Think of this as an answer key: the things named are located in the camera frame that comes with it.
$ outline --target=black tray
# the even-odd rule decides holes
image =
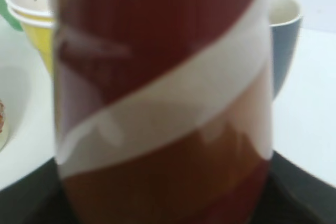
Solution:
[[[78,224],[53,159],[0,192],[1,224]],[[251,224],[334,224],[336,189],[275,153]]]

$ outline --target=yellow bowl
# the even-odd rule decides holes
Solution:
[[[42,60],[47,67],[50,75],[53,75],[53,57],[52,57],[52,34],[54,20],[52,18],[34,17],[32,15],[20,15],[12,8],[8,7],[9,13],[16,18],[28,39],[39,51]]]

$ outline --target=bowl rim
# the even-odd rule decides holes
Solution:
[[[47,11],[38,11],[38,10],[31,10],[28,8],[21,7],[15,3],[13,3],[11,0],[5,0],[6,4],[10,6],[12,9],[17,10],[19,12],[22,12],[27,15],[32,15],[36,17],[45,17],[45,18],[52,18],[53,12],[51,10]]]
[[[54,27],[54,22],[53,21],[39,21],[39,20],[34,20],[30,18],[26,18],[24,16],[21,16],[20,14],[16,13],[10,6],[7,7],[9,13],[16,18],[18,21],[36,26],[36,27],[41,27],[41,28],[53,28]]]

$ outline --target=ceramic cup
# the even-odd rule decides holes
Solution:
[[[274,50],[274,97],[278,95],[288,74],[302,17],[302,10],[298,1],[271,0],[269,21]]]

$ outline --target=red mug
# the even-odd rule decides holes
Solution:
[[[267,0],[53,1],[56,162],[82,223],[247,223],[272,156]]]

